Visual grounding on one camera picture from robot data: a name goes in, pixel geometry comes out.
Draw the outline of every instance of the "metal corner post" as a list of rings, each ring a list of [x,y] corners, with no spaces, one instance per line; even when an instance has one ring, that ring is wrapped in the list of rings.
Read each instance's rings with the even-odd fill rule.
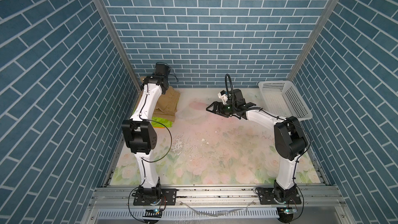
[[[287,76],[287,80],[292,81],[296,76],[296,74],[298,73],[301,65],[304,63],[305,59],[307,58],[308,53],[311,51],[313,45],[315,44],[316,39],[321,33],[323,27],[325,26],[327,20],[329,19],[330,15],[332,14],[338,2],[339,0],[328,0],[328,2],[326,3],[325,8],[321,16],[319,17],[318,21],[316,22],[313,31],[308,37],[306,44],[304,44],[304,47],[302,48],[301,53],[296,60],[296,63],[293,65],[292,70]]]
[[[117,49],[117,52],[119,53],[131,79],[132,82],[134,83],[135,87],[137,88],[138,92],[141,92],[140,84],[138,83],[137,75],[135,74],[131,63],[129,61],[129,58],[127,57],[126,51],[123,48],[122,42],[119,38],[119,35],[116,32],[116,29],[112,23],[111,17],[108,14],[108,11],[106,10],[105,4],[103,3],[102,0],[93,0],[94,5],[96,6],[98,13],[105,24],[105,27],[107,28],[109,35],[112,38],[113,43],[115,44],[115,47]]]

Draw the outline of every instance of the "floral tabletop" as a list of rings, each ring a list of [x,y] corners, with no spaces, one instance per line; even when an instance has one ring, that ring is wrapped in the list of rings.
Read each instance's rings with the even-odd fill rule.
[[[170,128],[173,144],[169,154],[157,162],[156,170],[163,185],[262,184],[273,183],[279,170],[273,130],[237,118],[224,118],[206,112],[219,101],[222,89],[176,89],[181,92],[176,121]],[[246,102],[263,105],[259,89],[242,89]],[[155,128],[158,135],[154,158],[170,146],[165,128]],[[138,185],[140,173],[130,149],[123,146],[111,185]],[[296,169],[296,182],[320,183],[307,154]]]

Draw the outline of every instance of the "brick wallpaper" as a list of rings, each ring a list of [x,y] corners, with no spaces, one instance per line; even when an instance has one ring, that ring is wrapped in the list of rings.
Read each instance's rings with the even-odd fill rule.
[[[398,0],[340,0],[294,82],[357,223],[398,223]]]
[[[327,0],[103,0],[139,76],[162,61],[178,87],[286,79]]]
[[[0,0],[0,223],[75,223],[136,95],[92,0]]]

